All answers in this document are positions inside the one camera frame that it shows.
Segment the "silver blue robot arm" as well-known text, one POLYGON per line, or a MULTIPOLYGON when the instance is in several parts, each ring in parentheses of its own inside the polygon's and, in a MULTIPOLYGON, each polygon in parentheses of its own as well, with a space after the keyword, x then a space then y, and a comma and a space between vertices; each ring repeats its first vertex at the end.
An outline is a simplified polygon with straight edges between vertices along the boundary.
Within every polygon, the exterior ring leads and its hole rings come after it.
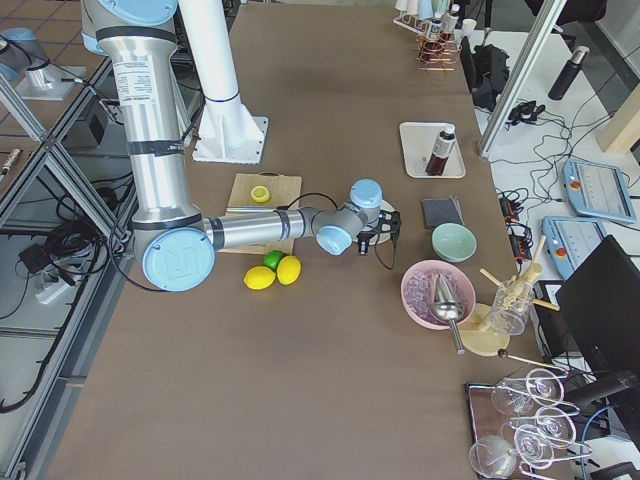
POLYGON ((332 210, 272 209, 205 217, 192 202, 185 168, 186 125, 178 116, 171 68, 181 18, 204 96, 199 161, 255 165, 268 121, 242 103, 223 6, 218 1, 85 1, 87 49, 108 56, 124 119, 138 209, 132 219, 134 252, 148 282, 181 292, 201 284, 220 250, 312 237, 339 255, 366 251, 379 235, 397 239, 401 217, 383 209, 380 185, 358 180, 347 201, 332 210))

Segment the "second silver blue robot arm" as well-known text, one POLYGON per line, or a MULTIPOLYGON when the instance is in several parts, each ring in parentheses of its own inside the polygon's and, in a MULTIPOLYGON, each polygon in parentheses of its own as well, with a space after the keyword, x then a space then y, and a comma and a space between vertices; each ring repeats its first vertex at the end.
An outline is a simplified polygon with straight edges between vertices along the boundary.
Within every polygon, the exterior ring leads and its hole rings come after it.
POLYGON ((23 27, 1 32, 1 75, 18 81, 17 93, 26 100, 62 101, 85 67, 54 64, 35 34, 23 27))

